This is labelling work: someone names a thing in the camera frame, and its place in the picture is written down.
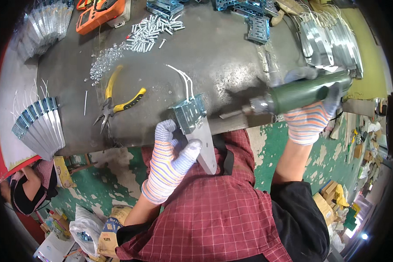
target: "sleeve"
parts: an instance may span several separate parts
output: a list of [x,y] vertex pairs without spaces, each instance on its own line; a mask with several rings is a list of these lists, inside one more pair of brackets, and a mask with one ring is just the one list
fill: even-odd
[[118,242],[118,246],[130,241],[133,237],[147,231],[151,227],[152,223],[147,222],[144,224],[131,225],[131,226],[123,226],[116,232],[116,240]]
[[291,259],[324,261],[329,253],[329,232],[313,200],[310,184],[273,184],[270,195],[278,235]]

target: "yellow pliers handle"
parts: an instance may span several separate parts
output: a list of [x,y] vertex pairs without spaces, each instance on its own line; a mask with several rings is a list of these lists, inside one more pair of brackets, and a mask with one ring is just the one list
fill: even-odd
[[126,103],[114,106],[114,113],[126,110],[126,109],[134,106],[136,103],[138,103],[138,101],[140,101],[141,97],[143,97],[143,95],[145,94],[146,91],[147,90],[144,87],[142,87],[133,99],[131,99],[130,101],[128,101]]
[[110,76],[108,86],[106,87],[106,92],[105,92],[105,100],[112,97],[112,89],[114,87],[114,83],[116,78],[119,75],[119,72],[124,68],[123,65],[119,65],[116,67],[115,72]]

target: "black apron strap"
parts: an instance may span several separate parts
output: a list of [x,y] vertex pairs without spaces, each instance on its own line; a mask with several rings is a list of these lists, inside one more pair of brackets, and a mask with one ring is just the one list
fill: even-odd
[[233,172],[234,154],[225,146],[224,137],[222,134],[215,134],[212,136],[212,143],[218,149],[222,156],[225,156],[223,166],[220,166],[220,176],[230,176]]

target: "gloved hand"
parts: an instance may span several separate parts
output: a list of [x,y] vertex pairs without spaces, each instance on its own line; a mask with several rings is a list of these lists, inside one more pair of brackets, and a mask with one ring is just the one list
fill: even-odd
[[[288,72],[284,82],[299,79],[315,79],[317,70],[312,67],[301,67]],[[296,144],[311,145],[319,139],[320,132],[325,129],[329,120],[335,114],[342,97],[342,86],[335,83],[329,87],[327,97],[323,101],[309,106],[294,109],[284,114],[288,123],[288,136]]]
[[173,139],[172,132],[175,129],[176,124],[171,119],[160,122],[156,126],[150,175],[141,187],[147,200],[156,205],[168,199],[195,163],[202,148],[199,139],[189,140],[188,145],[175,160],[173,150],[178,145],[178,140]]

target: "cardboard box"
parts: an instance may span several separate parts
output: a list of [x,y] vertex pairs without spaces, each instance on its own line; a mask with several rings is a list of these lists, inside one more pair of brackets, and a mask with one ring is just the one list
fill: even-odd
[[376,137],[377,137],[377,138],[380,138],[381,135],[383,134],[383,131],[380,129],[380,130],[378,130],[378,131],[375,131],[374,133],[376,134]]
[[333,198],[335,197],[335,191],[336,191],[336,186],[338,183],[335,181],[331,180],[320,192],[322,197],[325,199],[325,201],[330,205],[332,203]]
[[362,154],[362,144],[356,145],[354,149],[354,157],[359,159]]
[[319,193],[313,196],[313,200],[325,218],[326,225],[329,226],[336,219],[332,208]]
[[383,162],[383,157],[381,155],[377,155],[374,161],[376,162],[377,166],[380,167],[381,163]]
[[370,162],[373,159],[372,154],[371,154],[371,152],[369,150],[365,151],[364,159],[367,160],[367,162]]

